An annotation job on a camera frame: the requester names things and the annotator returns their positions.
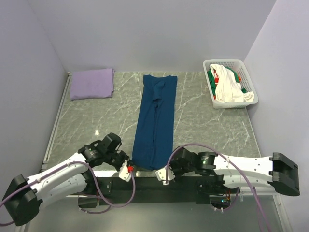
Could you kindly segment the blue t shirt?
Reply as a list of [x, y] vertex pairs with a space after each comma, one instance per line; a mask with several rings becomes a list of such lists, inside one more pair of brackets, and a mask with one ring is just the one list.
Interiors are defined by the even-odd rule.
[[146, 170], [164, 167], [173, 151], [177, 76], [143, 76], [132, 161]]

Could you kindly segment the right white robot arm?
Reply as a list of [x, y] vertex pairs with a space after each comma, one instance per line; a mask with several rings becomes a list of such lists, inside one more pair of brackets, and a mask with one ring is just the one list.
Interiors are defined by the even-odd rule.
[[189, 172], [204, 176], [206, 182], [199, 185], [208, 195], [242, 187], [267, 188], [285, 196], [300, 195], [298, 165], [280, 152], [249, 158], [209, 151], [196, 154], [178, 147], [170, 156], [166, 170], [167, 180]]

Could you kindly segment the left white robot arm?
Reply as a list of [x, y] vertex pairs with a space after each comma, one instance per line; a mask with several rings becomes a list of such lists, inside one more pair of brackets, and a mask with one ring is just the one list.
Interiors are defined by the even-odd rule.
[[129, 156], [119, 149], [121, 138], [109, 133], [103, 140], [84, 145], [71, 157], [44, 172], [24, 177], [16, 176], [6, 190], [1, 206], [22, 226], [34, 219], [39, 210], [69, 195], [78, 194], [103, 200], [109, 207], [115, 205], [105, 197], [111, 184], [101, 184], [93, 171], [106, 163], [115, 168], [119, 178], [133, 180], [133, 167]]

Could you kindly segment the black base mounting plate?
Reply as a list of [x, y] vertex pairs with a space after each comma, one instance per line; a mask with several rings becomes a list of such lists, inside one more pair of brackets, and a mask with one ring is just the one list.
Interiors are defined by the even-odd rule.
[[[185, 203], [209, 204], [210, 196], [222, 197], [237, 193], [223, 186], [223, 178], [215, 176], [182, 176], [164, 186], [155, 177], [136, 177], [136, 192], [132, 203]], [[103, 195], [113, 204], [124, 204], [132, 195], [133, 184], [117, 177], [99, 177]]]

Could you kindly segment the folded purple t shirt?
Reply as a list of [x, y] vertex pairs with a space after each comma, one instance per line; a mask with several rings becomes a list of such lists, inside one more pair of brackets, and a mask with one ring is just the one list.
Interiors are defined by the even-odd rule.
[[96, 99], [112, 97], [114, 69], [99, 69], [73, 72], [70, 99]]

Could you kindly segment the white t shirt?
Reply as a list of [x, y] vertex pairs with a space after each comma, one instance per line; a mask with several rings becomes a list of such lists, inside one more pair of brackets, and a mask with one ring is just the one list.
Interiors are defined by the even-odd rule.
[[254, 93], [252, 91], [247, 92], [246, 89], [242, 88], [241, 84], [235, 81], [231, 70], [219, 64], [211, 64], [210, 70], [213, 76], [215, 76], [214, 71], [219, 76], [215, 100], [223, 103], [253, 102]]

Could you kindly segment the green t shirt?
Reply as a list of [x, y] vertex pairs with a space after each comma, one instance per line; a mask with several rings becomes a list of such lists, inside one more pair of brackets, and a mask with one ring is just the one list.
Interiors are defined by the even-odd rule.
[[[235, 81], [240, 84], [242, 79], [239, 75], [237, 75], [237, 73], [230, 69], [229, 67], [226, 67], [227, 69], [231, 70], [234, 74], [234, 77], [235, 77]], [[208, 79], [209, 79], [209, 82], [210, 82], [210, 86], [211, 86], [211, 90], [212, 90], [212, 94], [214, 96], [214, 98], [216, 98], [216, 94], [215, 94], [215, 90], [216, 90], [216, 87], [217, 87], [217, 84], [218, 84], [218, 81], [219, 81], [219, 76], [216, 74], [216, 71], [214, 71], [215, 73], [215, 76], [213, 76], [211, 70], [208, 70], [207, 71], [207, 75], [208, 75]]]

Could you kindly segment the white plastic laundry basket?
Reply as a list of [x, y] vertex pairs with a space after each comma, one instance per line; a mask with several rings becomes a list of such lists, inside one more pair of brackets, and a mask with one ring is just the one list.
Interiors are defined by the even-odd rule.
[[[254, 93], [253, 102], [240, 102], [240, 103], [223, 103], [214, 99], [214, 95], [211, 90], [211, 84], [207, 75], [207, 71], [210, 70], [211, 64], [219, 64], [225, 67], [231, 68], [240, 77], [240, 84], [242, 88], [245, 88], [248, 92]], [[203, 61], [204, 73], [206, 81], [211, 94], [212, 105], [215, 109], [231, 109], [231, 108], [245, 108], [249, 105], [258, 103], [258, 96], [251, 81], [250, 75], [246, 69], [245, 64], [239, 59], [210, 59]]]

